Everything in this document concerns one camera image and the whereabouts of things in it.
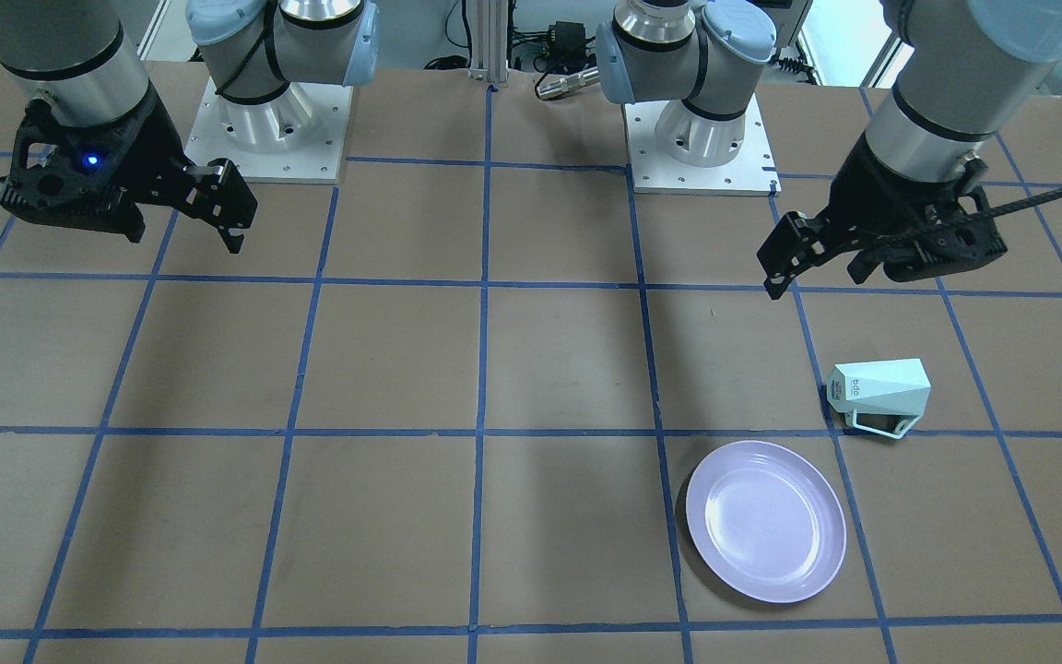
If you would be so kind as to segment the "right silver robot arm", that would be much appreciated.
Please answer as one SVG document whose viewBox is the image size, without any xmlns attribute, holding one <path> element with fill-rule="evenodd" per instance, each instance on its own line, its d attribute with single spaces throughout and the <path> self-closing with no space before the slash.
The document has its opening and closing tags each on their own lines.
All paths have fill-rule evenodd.
<svg viewBox="0 0 1062 664">
<path fill-rule="evenodd" d="M 190 1 L 222 127 L 253 154 L 319 122 L 304 84 L 363 87 L 378 62 L 372 1 Z M 186 154 L 109 1 L 0 1 L 0 65 L 27 93 L 0 206 L 39 226 L 142 240 L 142 206 L 173 208 L 241 251 L 258 202 L 240 164 Z"/>
</svg>

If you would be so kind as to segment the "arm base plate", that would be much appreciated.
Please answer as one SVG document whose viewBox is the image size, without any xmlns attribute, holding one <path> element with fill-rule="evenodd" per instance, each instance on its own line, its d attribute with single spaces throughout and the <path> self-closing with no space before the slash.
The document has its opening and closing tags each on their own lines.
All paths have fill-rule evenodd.
<svg viewBox="0 0 1062 664">
<path fill-rule="evenodd" d="M 758 97 L 729 121 L 696 116 L 682 101 L 622 106 L 636 194 L 780 195 L 778 168 Z"/>
<path fill-rule="evenodd" d="M 292 83 L 276 100 L 240 105 L 204 89 L 184 151 L 196 164 L 225 157 L 249 184 L 340 181 L 354 87 Z"/>
</svg>

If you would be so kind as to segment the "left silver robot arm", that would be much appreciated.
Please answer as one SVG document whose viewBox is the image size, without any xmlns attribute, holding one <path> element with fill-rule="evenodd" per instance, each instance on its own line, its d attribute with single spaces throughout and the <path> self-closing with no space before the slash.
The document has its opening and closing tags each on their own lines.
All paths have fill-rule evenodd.
<svg viewBox="0 0 1062 664">
<path fill-rule="evenodd" d="M 979 148 L 1062 59 L 1062 1 L 885 1 L 912 49 L 840 167 L 826 207 L 784 214 L 756 256 L 783 297 L 805 270 L 852 253 L 847 274 L 930 280 L 1007 251 L 998 216 L 1062 198 L 1062 188 L 991 207 Z M 774 21 L 749 1 L 619 1 L 596 30 L 596 64 L 615 104 L 662 101 L 660 137 L 675 160 L 733 159 L 749 101 L 775 55 Z"/>
</svg>

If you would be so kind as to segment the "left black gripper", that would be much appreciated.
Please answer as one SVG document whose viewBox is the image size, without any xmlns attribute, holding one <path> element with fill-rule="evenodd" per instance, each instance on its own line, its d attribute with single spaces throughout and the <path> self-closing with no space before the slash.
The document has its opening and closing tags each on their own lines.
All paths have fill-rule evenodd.
<svg viewBox="0 0 1062 664">
<path fill-rule="evenodd" d="M 874 155 L 866 137 L 830 185 L 829 218 L 787 212 L 756 252 L 768 297 L 839 254 L 855 252 L 847 274 L 863 283 L 877 267 L 890 280 L 926 280 L 982 268 L 1007 251 L 993 219 L 966 221 L 961 198 L 989 209 L 979 184 L 987 164 L 973 156 L 958 175 L 932 184 L 905 178 Z"/>
</svg>

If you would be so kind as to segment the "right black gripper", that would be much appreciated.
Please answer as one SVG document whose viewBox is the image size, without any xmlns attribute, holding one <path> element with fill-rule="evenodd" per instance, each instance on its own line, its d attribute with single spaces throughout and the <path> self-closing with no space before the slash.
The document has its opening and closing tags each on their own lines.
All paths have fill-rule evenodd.
<svg viewBox="0 0 1062 664">
<path fill-rule="evenodd" d="M 131 243 L 145 229 L 138 205 L 173 207 L 209 224 L 239 254 L 258 201 L 235 161 L 188 164 L 174 122 L 148 85 L 134 109 L 92 127 L 59 124 L 52 105 L 35 96 L 14 139 L 0 205 L 28 223 L 113 232 Z"/>
</svg>

